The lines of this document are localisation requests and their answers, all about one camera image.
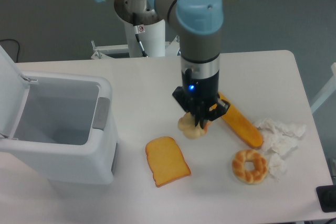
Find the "white table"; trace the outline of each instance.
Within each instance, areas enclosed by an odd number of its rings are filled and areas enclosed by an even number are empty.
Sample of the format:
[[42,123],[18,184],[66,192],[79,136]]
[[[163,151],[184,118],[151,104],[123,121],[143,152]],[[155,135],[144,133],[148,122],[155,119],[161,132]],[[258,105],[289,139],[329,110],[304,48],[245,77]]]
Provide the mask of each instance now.
[[[304,123],[299,148],[286,158],[287,173],[249,186],[231,170],[247,146],[222,120],[208,134],[186,139],[177,129],[184,114],[172,98],[181,85],[178,57],[21,63],[24,70],[107,78],[121,138],[115,180],[109,186],[50,182],[21,161],[0,153],[0,223],[274,223],[328,219],[315,188],[332,181],[292,53],[221,55],[219,89],[251,121],[270,117]],[[192,175],[156,188],[145,155],[150,140],[176,139]]]

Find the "bread crust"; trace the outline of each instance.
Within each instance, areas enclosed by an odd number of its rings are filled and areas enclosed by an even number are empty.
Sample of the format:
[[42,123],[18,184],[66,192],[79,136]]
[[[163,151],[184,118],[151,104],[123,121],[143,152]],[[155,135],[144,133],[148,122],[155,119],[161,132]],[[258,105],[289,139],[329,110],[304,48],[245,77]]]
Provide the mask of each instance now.
[[[255,168],[247,170],[245,162],[253,162]],[[267,161],[256,150],[241,150],[236,153],[232,161],[232,170],[240,181],[256,185],[261,183],[268,173]]]

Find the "metal stand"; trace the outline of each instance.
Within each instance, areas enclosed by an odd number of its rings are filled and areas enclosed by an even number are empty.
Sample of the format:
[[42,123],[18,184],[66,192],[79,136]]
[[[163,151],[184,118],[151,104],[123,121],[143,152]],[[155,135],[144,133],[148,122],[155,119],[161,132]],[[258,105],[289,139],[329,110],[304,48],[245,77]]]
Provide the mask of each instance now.
[[314,113],[336,90],[336,63],[331,65],[331,70],[333,72],[333,76],[312,99],[312,105],[310,106],[311,113]]

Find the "toast slice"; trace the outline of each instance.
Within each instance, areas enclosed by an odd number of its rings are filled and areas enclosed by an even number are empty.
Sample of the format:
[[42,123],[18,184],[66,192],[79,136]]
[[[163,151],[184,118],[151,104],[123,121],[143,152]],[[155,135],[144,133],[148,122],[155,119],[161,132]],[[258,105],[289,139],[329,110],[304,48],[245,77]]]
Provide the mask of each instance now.
[[191,174],[183,154],[173,138],[169,136],[156,138],[147,143],[145,150],[157,187]]

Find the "baguette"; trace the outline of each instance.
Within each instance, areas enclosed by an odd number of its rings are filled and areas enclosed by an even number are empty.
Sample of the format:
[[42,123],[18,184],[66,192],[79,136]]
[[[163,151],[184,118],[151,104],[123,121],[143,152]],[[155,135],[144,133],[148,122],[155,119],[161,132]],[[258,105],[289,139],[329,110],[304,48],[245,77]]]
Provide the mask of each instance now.
[[247,145],[252,148],[261,147],[264,140],[258,129],[222,93],[218,94],[220,99],[230,103],[230,108],[222,115],[222,119]]

